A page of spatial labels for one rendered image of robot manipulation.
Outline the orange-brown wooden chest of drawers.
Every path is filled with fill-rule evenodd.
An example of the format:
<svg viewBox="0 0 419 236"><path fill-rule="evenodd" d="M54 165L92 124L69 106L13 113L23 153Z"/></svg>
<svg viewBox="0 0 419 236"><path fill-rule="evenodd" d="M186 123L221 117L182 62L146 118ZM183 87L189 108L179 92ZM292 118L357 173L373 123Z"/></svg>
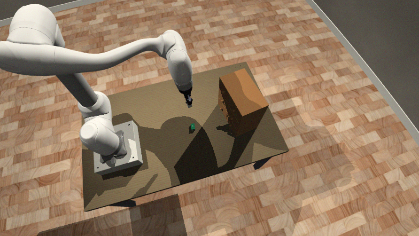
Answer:
<svg viewBox="0 0 419 236"><path fill-rule="evenodd" d="M219 79L242 115L235 137L257 128L269 104L245 68Z"/></svg>

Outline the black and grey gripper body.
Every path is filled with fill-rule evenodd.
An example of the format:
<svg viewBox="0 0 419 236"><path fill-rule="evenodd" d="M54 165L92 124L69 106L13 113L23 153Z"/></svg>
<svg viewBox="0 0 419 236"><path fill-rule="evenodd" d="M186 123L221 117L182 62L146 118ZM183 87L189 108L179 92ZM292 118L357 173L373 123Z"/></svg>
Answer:
<svg viewBox="0 0 419 236"><path fill-rule="evenodd" d="M188 97L187 95L189 95L189 96L190 96L190 92L192 91L192 88L193 88L193 87L191 87L190 89L188 89L188 90L186 90L186 91L181 91L181 90L179 90L179 92L180 92L180 93L182 93L182 94L185 94L185 95L186 95L186 97Z"/></svg>

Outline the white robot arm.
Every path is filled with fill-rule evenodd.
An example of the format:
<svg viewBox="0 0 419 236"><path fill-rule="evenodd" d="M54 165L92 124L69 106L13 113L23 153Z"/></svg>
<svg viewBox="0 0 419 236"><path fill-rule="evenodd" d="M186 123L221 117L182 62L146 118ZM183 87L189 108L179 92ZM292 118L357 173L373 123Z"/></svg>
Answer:
<svg viewBox="0 0 419 236"><path fill-rule="evenodd" d="M30 4L15 13L7 40L0 41L0 68L21 75L56 76L78 101L85 120L79 132L81 142L100 154L101 163L110 160L115 165L116 157L127 154L124 132L115 133L108 97L93 91L82 72L109 69L145 51L154 51L167 60L179 90L192 87L191 60L176 31L167 30L158 38L140 39L105 53L88 54L66 49L53 13L42 5Z"/></svg>

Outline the brown wooden drawer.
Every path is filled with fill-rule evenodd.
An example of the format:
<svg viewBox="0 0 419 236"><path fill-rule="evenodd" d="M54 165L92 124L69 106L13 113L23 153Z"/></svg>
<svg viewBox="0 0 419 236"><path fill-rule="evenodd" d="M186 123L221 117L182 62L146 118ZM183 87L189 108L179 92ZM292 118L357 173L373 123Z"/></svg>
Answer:
<svg viewBox="0 0 419 236"><path fill-rule="evenodd" d="M226 109L224 108L224 106L223 106L223 104L221 103L221 101L220 101L220 99L218 98L218 105L219 105L219 107L220 107L220 110L223 112L223 114L224 114L224 116L225 116L225 118L227 117L227 111L226 111Z"/></svg>
<svg viewBox="0 0 419 236"><path fill-rule="evenodd" d="M228 122L228 124L229 124L229 127L231 127L231 129L232 129L232 131L233 131L234 135L236 135L236 133L237 133L237 129L235 128L235 126L234 126L233 122L230 120L230 117L229 117L229 115L228 115L228 114L227 114L227 122Z"/></svg>
<svg viewBox="0 0 419 236"><path fill-rule="evenodd" d="M230 100L230 95L228 93L228 91L226 90L224 84L222 83L221 79L220 79L220 86L219 86L221 93L224 95L225 99L227 100L228 104L229 104L229 100Z"/></svg>
<svg viewBox="0 0 419 236"><path fill-rule="evenodd" d="M220 98L221 103L224 105L226 111L228 112L228 103L226 99L224 98L223 94L221 93L220 89L219 89L219 98Z"/></svg>
<svg viewBox="0 0 419 236"><path fill-rule="evenodd" d="M232 98L230 98L230 104L229 104L230 108L232 109L232 113L234 113L234 115L236 116L238 122L240 123L241 120L241 114L239 112L239 110L237 109L236 105L234 104Z"/></svg>
<svg viewBox="0 0 419 236"><path fill-rule="evenodd" d="M238 129L239 122L237 121L235 115L232 113L232 110L231 110L230 106L229 106L229 109L228 109L228 115L230 117L230 120L233 122L234 126L236 127L236 129Z"/></svg>

